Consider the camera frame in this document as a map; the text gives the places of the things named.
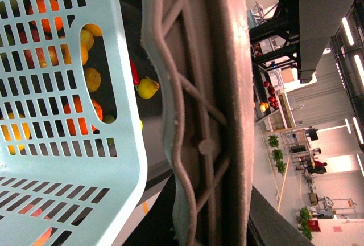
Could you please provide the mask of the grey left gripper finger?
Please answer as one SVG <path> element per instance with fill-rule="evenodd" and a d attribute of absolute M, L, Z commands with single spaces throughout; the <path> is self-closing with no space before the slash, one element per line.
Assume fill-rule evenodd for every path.
<path fill-rule="evenodd" d="M 142 0 L 179 245 L 246 245 L 254 102 L 245 0 Z"/>

